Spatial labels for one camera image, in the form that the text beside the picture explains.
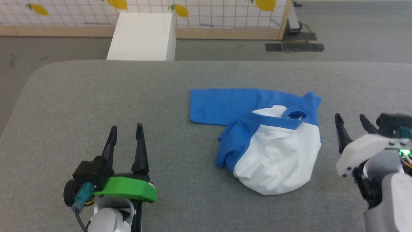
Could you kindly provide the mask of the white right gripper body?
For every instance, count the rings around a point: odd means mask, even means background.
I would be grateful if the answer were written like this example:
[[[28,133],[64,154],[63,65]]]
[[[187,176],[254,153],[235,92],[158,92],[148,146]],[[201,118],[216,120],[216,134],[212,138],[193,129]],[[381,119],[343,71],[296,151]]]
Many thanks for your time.
[[[366,178],[382,178],[391,173],[404,173],[399,150],[408,139],[387,138],[366,134],[349,143],[336,164],[340,176],[353,175],[360,168]]]

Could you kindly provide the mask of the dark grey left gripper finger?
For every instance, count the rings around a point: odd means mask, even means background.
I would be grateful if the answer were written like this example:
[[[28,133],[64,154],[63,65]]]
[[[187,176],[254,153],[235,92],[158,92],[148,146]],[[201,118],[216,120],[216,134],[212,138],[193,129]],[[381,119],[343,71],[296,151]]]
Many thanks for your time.
[[[112,162],[114,156],[114,147],[117,143],[117,126],[112,126],[106,144],[104,146],[102,157],[106,159],[106,166],[112,169]]]
[[[133,173],[149,173],[149,163],[147,157],[147,150],[145,144],[145,137],[143,132],[143,125],[141,123],[137,124],[136,128],[136,154],[134,163],[132,164],[131,171]]]

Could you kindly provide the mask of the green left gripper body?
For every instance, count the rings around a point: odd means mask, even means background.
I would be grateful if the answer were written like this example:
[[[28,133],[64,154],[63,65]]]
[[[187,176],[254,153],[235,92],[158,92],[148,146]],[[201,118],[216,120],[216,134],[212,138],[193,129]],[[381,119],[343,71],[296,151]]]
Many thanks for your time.
[[[94,232],[143,232],[143,203],[157,197],[148,175],[110,177],[102,191],[94,192]]]

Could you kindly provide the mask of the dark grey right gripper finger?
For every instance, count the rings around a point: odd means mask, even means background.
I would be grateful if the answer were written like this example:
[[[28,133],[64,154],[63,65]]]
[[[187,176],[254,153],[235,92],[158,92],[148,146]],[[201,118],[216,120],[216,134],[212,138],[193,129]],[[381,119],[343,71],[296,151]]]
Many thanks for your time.
[[[368,120],[368,118],[364,114],[359,115],[360,122],[362,124],[363,129],[368,134],[377,134],[378,129]]]
[[[342,119],[340,113],[334,115],[337,139],[338,139],[338,148],[339,154],[342,155],[345,147],[350,144],[353,140],[349,137],[348,132],[344,126],[344,120]]]

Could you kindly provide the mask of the blue and white long-sleeve shirt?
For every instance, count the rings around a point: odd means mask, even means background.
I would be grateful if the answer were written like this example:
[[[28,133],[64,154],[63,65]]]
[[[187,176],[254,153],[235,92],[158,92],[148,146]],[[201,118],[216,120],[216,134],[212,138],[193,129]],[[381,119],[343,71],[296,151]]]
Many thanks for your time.
[[[244,186],[263,195],[308,183],[322,139],[321,97],[253,89],[192,89],[190,120],[224,125],[215,158]]]

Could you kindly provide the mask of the grey fabric table cover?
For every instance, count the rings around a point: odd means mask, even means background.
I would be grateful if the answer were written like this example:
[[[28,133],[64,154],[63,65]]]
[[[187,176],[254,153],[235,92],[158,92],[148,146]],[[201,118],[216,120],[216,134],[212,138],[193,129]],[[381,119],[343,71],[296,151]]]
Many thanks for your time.
[[[215,166],[219,125],[190,122],[194,88],[260,88],[322,98],[322,147],[311,180],[263,196]],[[81,232],[63,188],[118,126],[114,170],[129,172],[142,123],[158,201],[148,232],[364,232],[367,208],[337,175],[334,115],[351,138],[383,112],[412,115],[412,64],[372,62],[67,61],[28,79],[0,138],[0,232]]]

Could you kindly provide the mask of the white rectangular box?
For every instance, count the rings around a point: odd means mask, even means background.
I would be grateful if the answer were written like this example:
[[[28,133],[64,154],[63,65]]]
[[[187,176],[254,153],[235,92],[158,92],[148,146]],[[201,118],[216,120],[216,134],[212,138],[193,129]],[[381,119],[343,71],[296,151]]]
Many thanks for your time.
[[[173,61],[175,49],[172,14],[122,12],[106,59]]]

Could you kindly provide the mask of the large dark floor base plate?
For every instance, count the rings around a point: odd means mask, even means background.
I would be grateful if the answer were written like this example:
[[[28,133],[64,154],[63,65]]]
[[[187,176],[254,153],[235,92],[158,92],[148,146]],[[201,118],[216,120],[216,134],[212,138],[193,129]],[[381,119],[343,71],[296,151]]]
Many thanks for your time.
[[[324,44],[316,43],[317,36],[311,32],[300,32],[298,34],[284,34],[282,40],[283,50],[286,53],[296,52],[322,52]]]

